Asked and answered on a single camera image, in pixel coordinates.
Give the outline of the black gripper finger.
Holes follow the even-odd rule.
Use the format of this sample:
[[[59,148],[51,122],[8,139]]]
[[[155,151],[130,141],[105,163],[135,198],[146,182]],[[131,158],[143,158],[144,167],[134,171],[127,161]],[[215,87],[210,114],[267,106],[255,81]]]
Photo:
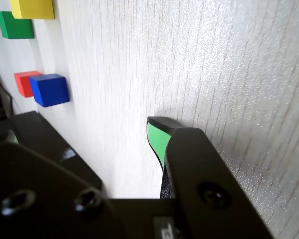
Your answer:
[[[1,120],[0,134],[9,130],[14,132],[19,144],[59,164],[91,186],[102,189],[102,180],[40,113],[31,111]]]
[[[169,117],[147,118],[147,139],[164,167],[191,239],[270,239],[271,233],[205,133]]]

